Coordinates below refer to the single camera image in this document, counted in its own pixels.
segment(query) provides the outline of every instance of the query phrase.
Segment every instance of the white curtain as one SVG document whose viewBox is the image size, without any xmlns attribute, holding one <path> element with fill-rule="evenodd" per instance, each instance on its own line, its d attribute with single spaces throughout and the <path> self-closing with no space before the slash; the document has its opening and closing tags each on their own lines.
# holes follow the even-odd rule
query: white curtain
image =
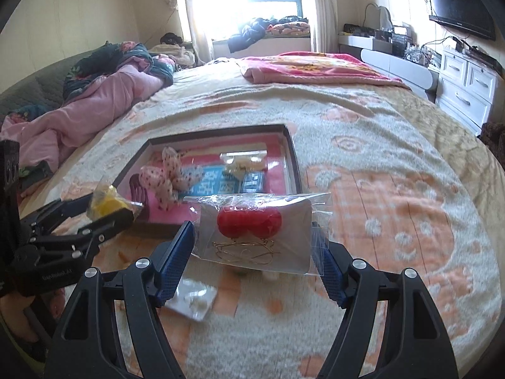
<svg viewBox="0 0 505 379">
<path fill-rule="evenodd" d="M 337 0 L 301 0 L 311 27 L 312 51 L 337 52 Z"/>
<path fill-rule="evenodd" d="M 192 41 L 200 64 L 211 61 L 214 57 L 212 40 L 205 34 L 205 13 L 201 4 L 193 0 L 177 0 L 184 41 Z"/>
</svg>

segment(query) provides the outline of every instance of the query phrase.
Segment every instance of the red earring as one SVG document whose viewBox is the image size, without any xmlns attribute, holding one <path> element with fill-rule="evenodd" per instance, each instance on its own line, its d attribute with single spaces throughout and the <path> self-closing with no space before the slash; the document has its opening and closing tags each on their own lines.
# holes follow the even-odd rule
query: red earring
<svg viewBox="0 0 505 379">
<path fill-rule="evenodd" d="M 229 239 L 237 239 L 247 232 L 247 211 L 240 207 L 222 207 L 217 223 L 221 234 Z"/>
<path fill-rule="evenodd" d="M 271 239 L 282 227 L 282 215 L 276 207 L 266 207 L 254 211 L 256 215 L 249 222 L 248 229 L 259 239 Z"/>
</svg>

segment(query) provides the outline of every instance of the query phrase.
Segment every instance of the brown furry object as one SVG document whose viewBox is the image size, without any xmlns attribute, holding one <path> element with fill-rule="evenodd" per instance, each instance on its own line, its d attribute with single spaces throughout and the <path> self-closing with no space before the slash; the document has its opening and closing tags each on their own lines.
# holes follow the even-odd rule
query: brown furry object
<svg viewBox="0 0 505 379">
<path fill-rule="evenodd" d="M 479 138 L 505 169 L 505 123 L 484 123 Z"/>
</svg>

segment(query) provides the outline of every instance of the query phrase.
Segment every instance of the person's hand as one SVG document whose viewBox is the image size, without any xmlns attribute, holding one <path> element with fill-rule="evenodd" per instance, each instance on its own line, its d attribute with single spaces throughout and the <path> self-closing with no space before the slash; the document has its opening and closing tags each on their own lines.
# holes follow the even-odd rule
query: person's hand
<svg viewBox="0 0 505 379">
<path fill-rule="evenodd" d="M 35 297 L 26 298 L 19 292 L 11 292 L 0 298 L 0 313 L 11 333 L 26 342 L 35 343 L 39 340 L 31 328 L 23 310 L 28 308 Z"/>
</svg>

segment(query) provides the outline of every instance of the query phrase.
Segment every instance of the blue patterned card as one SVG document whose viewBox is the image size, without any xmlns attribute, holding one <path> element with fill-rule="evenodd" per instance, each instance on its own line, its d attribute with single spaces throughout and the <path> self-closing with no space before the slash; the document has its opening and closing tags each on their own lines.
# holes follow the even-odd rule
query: blue patterned card
<svg viewBox="0 0 505 379">
<path fill-rule="evenodd" d="M 231 174 L 224 172 L 224 165 L 204 166 L 204 178 L 186 192 L 179 193 L 179 199 L 185 196 L 207 196 L 238 193 L 241 182 Z"/>
</svg>

